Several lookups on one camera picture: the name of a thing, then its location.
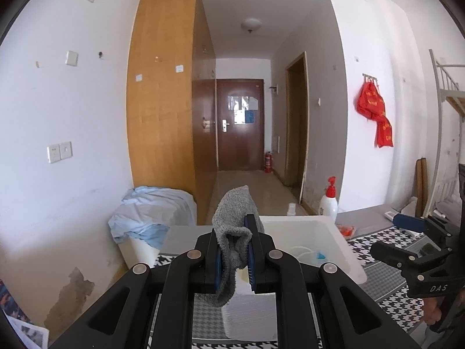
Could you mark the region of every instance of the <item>wooden cabinet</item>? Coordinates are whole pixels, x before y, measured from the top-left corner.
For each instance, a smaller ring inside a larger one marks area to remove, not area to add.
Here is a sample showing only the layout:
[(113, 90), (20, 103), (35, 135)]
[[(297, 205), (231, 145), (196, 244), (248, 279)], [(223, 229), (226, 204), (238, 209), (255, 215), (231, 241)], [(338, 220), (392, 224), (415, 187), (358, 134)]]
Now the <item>wooden cabinet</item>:
[(191, 193), (198, 224), (205, 224), (217, 172), (214, 70), (202, 0), (140, 0), (127, 70), (134, 186)]

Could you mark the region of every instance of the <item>colorful fabric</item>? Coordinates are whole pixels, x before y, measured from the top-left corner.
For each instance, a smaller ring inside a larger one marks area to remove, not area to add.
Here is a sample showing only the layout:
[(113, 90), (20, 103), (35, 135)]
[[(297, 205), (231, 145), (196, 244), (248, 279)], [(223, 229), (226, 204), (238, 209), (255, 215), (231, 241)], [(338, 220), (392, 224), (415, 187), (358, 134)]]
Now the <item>colorful fabric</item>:
[(10, 292), (6, 288), (3, 281), (0, 279), (0, 307), (4, 313), (15, 319), (22, 320), (23, 322), (32, 323), (26, 314), (19, 308)]
[(377, 123), (376, 145), (381, 147), (394, 147), (392, 142), (392, 126), (386, 117), (386, 107), (373, 80), (365, 82), (357, 101), (357, 111), (365, 118)]

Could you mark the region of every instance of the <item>tiled floor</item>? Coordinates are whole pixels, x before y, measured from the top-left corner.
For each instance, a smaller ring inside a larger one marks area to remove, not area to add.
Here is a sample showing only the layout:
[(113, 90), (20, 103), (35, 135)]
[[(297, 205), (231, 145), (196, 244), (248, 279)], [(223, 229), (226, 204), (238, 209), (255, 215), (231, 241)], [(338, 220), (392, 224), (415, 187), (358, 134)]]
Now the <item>tiled floor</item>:
[[(221, 198), (227, 191), (248, 185), (252, 199), (262, 216), (285, 216), (289, 203), (296, 203), (296, 198), (272, 173), (264, 171), (218, 172), (212, 201), (206, 224), (212, 223), (212, 217)], [(296, 206), (297, 215), (308, 215), (302, 206)]]

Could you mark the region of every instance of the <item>doorway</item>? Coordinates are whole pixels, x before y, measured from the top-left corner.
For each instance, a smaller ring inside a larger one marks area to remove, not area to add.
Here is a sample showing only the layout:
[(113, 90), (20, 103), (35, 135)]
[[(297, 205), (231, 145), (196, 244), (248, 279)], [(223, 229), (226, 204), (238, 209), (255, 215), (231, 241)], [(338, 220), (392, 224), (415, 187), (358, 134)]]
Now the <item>doorway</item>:
[(264, 162), (263, 80), (219, 79), (218, 166), (220, 171), (252, 171)]
[(306, 56), (302, 53), (286, 68), (287, 146), (285, 185), (302, 200), (308, 137), (308, 87)]

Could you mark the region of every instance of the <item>wooden door frame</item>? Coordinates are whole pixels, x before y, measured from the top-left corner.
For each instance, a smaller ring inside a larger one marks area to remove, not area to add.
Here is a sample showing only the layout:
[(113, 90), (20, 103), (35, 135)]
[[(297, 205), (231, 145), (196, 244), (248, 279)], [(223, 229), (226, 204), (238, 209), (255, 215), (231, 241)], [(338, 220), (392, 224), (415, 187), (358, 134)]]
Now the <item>wooden door frame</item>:
[(289, 109), (289, 101), (291, 98), (291, 94), (289, 93), (289, 69), (295, 65), (299, 60), (304, 60), (304, 76), (305, 76), (305, 87), (306, 87), (306, 94), (307, 94), (307, 138), (305, 144), (305, 164), (304, 164), (304, 175), (302, 177), (302, 185), (301, 185), (301, 193), (298, 199), (300, 203), (302, 201), (302, 195), (304, 192), (304, 184), (305, 178), (307, 176), (307, 163), (308, 163), (308, 145), (309, 145), (309, 138), (310, 138), (310, 90), (308, 87), (308, 66), (307, 66), (307, 51), (302, 52), (299, 56), (296, 57), (285, 69), (285, 78), (286, 78), (286, 156), (285, 156), (285, 167), (284, 167), (284, 180), (287, 183), (289, 180), (289, 137), (290, 137), (290, 122), (291, 122), (291, 110)]
[[(216, 89), (215, 89), (215, 96), (216, 96), (216, 100), (217, 100), (217, 115), (216, 115), (216, 134), (217, 134), (217, 137), (219, 136), (219, 129), (221, 127), (221, 124), (220, 124), (220, 111), (219, 111), (219, 106), (220, 104), (218, 103), (218, 98), (219, 98), (219, 95), (218, 95), (218, 84), (221, 83), (221, 81), (227, 81), (227, 82), (237, 82), (237, 83), (243, 83), (243, 82), (256, 82), (256, 83), (259, 83), (260, 84), (260, 97), (261, 97), (261, 104), (259, 104), (259, 111), (260, 111), (260, 115), (262, 117), (261, 119), (261, 125), (260, 125), (260, 132), (261, 132), (261, 140), (260, 140), (260, 147), (261, 147), (261, 152), (263, 153), (263, 156), (262, 156), (262, 159), (261, 159), (261, 168), (264, 167), (264, 80), (263, 79), (216, 79), (216, 82), (215, 82), (215, 85), (216, 85)], [(217, 151), (217, 154), (218, 154), (218, 171), (219, 171), (219, 145), (218, 145), (218, 142), (216, 143), (216, 151)]]

